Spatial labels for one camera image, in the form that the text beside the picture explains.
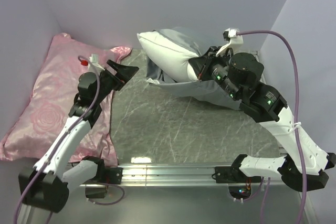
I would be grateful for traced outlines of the white pillow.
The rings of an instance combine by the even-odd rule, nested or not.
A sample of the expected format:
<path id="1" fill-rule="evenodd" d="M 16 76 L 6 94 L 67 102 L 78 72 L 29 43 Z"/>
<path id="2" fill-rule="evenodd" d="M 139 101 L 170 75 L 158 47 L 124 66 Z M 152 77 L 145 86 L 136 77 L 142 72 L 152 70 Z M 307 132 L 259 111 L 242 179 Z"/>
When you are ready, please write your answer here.
<path id="1" fill-rule="evenodd" d="M 179 46 L 157 31 L 137 34 L 138 41 L 151 61 L 176 82 L 197 81 L 189 60 L 199 55 Z"/>

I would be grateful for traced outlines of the aluminium mounting rail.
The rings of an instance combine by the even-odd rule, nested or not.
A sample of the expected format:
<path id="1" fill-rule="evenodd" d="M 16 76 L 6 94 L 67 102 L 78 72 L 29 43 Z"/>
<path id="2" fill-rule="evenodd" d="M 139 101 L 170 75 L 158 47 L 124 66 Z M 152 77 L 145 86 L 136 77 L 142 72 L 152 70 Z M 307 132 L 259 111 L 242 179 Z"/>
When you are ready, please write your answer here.
<path id="1" fill-rule="evenodd" d="M 23 223 L 295 223 L 300 195 L 278 180 L 253 184 L 254 198 L 241 202 L 229 186 L 212 179 L 207 165 L 129 165 L 120 188 L 110 188 L 102 205 L 77 188 L 52 217 L 25 208 Z"/>

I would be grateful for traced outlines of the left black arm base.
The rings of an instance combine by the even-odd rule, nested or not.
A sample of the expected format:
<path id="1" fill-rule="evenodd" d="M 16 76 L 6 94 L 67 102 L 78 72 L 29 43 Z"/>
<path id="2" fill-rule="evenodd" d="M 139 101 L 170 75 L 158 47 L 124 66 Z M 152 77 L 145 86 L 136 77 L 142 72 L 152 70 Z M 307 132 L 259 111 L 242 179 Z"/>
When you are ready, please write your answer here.
<path id="1" fill-rule="evenodd" d="M 112 187 L 119 189 L 121 191 L 121 196 L 111 204 L 113 205 L 121 201 L 125 196 L 125 191 L 120 186 L 122 175 L 122 167 L 106 167 L 102 175 L 85 183 L 86 198 L 91 202 L 94 202 L 95 199 L 106 199 L 107 196 L 111 196 L 108 191 L 110 187 Z"/>

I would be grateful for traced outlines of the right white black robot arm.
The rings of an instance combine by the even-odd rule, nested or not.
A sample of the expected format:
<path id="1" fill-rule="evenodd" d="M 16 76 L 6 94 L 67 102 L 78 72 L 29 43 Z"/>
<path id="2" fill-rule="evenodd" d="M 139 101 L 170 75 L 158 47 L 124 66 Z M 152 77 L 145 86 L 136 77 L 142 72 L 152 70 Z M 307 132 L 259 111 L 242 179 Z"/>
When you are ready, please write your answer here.
<path id="1" fill-rule="evenodd" d="M 326 170 L 335 166 L 335 153 L 322 150 L 301 127 L 279 91 L 261 82 L 264 65 L 249 53 L 233 53 L 227 49 L 216 56 L 218 48 L 210 47 L 199 58 L 189 60 L 200 81 L 215 81 L 246 115 L 260 124 L 286 151 L 286 156 L 257 158 L 240 154 L 230 168 L 215 168 L 217 183 L 259 182 L 262 177 L 280 178 L 293 190 L 307 191 L 325 188 Z"/>

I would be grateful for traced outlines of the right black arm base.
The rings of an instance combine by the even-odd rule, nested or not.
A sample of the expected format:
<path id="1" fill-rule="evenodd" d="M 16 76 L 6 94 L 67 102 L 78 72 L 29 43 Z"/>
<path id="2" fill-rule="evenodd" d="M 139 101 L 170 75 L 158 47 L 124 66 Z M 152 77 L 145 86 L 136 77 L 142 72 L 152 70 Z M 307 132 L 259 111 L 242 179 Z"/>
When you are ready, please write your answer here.
<path id="1" fill-rule="evenodd" d="M 264 178 L 246 176 L 239 168 L 248 155 L 239 154 L 230 166 L 216 166 L 211 175 L 217 184 L 229 184 L 229 194 L 233 201 L 244 203 L 256 197 L 262 188 Z"/>

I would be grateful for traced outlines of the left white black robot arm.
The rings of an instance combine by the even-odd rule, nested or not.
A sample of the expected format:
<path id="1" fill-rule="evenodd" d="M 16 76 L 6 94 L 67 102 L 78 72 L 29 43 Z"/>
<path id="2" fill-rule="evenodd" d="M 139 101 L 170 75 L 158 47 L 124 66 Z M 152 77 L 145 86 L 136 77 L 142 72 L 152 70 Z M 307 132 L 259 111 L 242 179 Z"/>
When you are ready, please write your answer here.
<path id="1" fill-rule="evenodd" d="M 60 212 L 70 193 L 81 184 L 109 181 L 108 168 L 99 157 L 86 156 L 78 165 L 66 169 L 68 162 L 82 139 L 91 131 L 101 112 L 101 102 L 113 91 L 121 90 L 139 71 L 139 67 L 125 66 L 112 60 L 113 69 L 93 70 L 79 77 L 78 92 L 64 128 L 46 154 L 32 167 L 23 169 L 19 176 L 21 197 L 19 204 Z"/>

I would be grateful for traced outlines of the pink satin rose pillow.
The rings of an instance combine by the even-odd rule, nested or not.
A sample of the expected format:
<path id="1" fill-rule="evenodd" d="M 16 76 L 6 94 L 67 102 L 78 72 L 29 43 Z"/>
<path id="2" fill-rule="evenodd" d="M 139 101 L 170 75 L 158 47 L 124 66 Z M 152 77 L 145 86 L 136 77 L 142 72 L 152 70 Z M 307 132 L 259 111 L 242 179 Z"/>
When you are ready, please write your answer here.
<path id="1" fill-rule="evenodd" d="M 1 140 L 1 160 L 40 159 L 51 147 L 65 126 L 78 92 L 78 79 L 88 71 L 78 56 L 95 55 L 104 67 L 107 60 L 119 63 L 131 51 L 125 46 L 103 50 L 78 42 L 66 33 L 55 35 L 28 106 Z"/>

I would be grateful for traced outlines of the grey satin pillowcase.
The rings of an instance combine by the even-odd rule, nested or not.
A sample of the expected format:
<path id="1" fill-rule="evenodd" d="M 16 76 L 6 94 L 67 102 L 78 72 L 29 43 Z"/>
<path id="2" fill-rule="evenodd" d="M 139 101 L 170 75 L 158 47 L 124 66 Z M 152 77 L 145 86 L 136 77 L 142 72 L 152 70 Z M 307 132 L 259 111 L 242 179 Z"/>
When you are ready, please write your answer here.
<path id="1" fill-rule="evenodd" d="M 154 30 L 175 42 L 179 46 L 195 52 L 201 57 L 210 46 L 214 46 L 213 39 L 196 31 L 184 27 Z M 147 56 L 147 82 L 160 87 L 177 97 L 193 97 L 199 101 L 209 102 L 214 105 L 238 110 L 240 102 L 232 100 L 214 80 L 176 82 L 163 72 Z"/>

